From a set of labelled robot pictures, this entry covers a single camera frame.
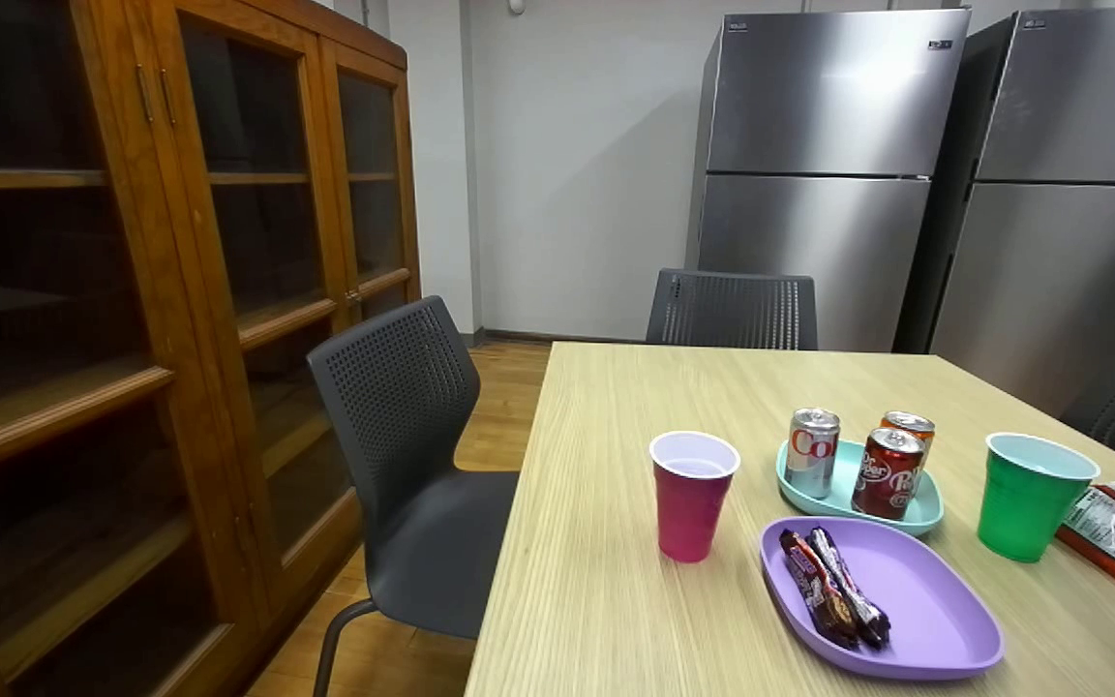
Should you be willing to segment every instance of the red plastic cup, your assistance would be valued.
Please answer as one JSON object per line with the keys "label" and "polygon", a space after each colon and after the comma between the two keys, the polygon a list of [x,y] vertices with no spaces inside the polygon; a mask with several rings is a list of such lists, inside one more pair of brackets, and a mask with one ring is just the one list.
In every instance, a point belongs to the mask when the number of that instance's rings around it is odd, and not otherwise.
{"label": "red plastic cup", "polygon": [[738,473],[738,450],[700,432],[671,432],[656,433],[646,452],[656,482],[663,555],[674,562],[704,562],[725,493]]}

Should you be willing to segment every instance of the soda can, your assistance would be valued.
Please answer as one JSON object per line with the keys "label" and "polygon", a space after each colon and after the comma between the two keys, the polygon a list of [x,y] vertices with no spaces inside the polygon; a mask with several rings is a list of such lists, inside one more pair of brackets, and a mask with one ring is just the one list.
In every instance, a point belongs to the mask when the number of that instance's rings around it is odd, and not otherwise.
{"label": "soda can", "polygon": [[931,452],[935,422],[912,412],[886,412],[877,425],[905,432],[920,441],[920,460]]}
{"label": "soda can", "polygon": [[920,441],[909,432],[872,432],[856,482],[856,513],[902,521],[920,473]]}
{"label": "soda can", "polygon": [[787,482],[818,499],[829,497],[840,420],[833,412],[793,412]]}

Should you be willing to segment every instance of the small plate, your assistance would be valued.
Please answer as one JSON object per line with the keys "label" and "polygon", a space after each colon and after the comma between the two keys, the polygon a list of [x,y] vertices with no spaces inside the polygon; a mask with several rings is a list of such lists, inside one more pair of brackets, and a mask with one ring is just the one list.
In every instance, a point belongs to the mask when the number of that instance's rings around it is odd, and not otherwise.
{"label": "small plate", "polygon": [[852,497],[856,497],[859,469],[862,469],[862,446],[840,441],[837,460],[833,460],[829,497],[818,499],[818,497],[810,497],[787,482],[787,441],[778,446],[778,456],[774,456],[781,499],[788,499],[788,508],[796,508],[805,515],[873,521],[882,527],[896,527],[909,533],[927,533],[945,521],[945,499],[940,499],[940,490],[927,473],[917,477],[902,521],[877,521],[877,515],[856,513]]}
{"label": "small plate", "polygon": [[[829,644],[787,570],[781,530],[824,527],[852,580],[889,615],[889,647],[845,651]],[[886,682],[965,682],[1001,657],[1001,639],[979,595],[917,540],[872,521],[774,521],[760,543],[767,593],[788,632],[824,664]]]}

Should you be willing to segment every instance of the refrigerator door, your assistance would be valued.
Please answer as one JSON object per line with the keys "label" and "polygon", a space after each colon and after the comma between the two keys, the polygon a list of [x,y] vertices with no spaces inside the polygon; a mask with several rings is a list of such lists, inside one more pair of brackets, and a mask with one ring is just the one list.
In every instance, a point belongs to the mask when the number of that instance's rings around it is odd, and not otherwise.
{"label": "refrigerator door", "polygon": [[698,269],[812,275],[820,349],[892,346],[926,184],[711,173],[704,185]]}
{"label": "refrigerator door", "polygon": [[976,185],[931,351],[1069,412],[1115,351],[1115,185]]}
{"label": "refrigerator door", "polygon": [[927,173],[967,11],[726,15],[704,171]]}
{"label": "refrigerator door", "polygon": [[1115,11],[1022,11],[979,177],[1115,184]]}

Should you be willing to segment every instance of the purple plastic plate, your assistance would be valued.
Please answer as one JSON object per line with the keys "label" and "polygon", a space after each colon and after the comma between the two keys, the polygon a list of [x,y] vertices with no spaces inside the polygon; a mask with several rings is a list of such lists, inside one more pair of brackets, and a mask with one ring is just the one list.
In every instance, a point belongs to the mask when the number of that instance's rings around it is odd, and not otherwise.
{"label": "purple plastic plate", "polygon": [[[824,527],[852,580],[889,615],[889,647],[845,651],[829,644],[787,570],[781,530]],[[760,543],[767,593],[788,632],[824,664],[886,682],[965,682],[1001,657],[1000,626],[979,595],[917,540],[867,521],[774,521]]]}

